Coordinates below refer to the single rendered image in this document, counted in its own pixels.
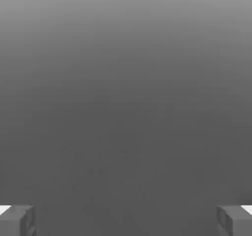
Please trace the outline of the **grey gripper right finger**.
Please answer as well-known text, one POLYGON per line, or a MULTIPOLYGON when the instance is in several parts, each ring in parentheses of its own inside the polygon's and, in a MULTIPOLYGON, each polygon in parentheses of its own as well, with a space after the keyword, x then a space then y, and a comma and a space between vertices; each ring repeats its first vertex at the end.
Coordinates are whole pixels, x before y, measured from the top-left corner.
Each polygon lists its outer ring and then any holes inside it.
POLYGON ((252 236, 252 205, 217 206, 219 236, 252 236))

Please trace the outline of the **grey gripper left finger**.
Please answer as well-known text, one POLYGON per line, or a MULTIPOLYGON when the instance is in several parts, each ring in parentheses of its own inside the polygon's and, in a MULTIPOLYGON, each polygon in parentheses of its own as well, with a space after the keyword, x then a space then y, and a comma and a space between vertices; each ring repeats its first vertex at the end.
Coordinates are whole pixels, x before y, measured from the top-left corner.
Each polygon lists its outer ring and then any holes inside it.
POLYGON ((0 205, 0 236, 37 236, 33 205, 0 205))

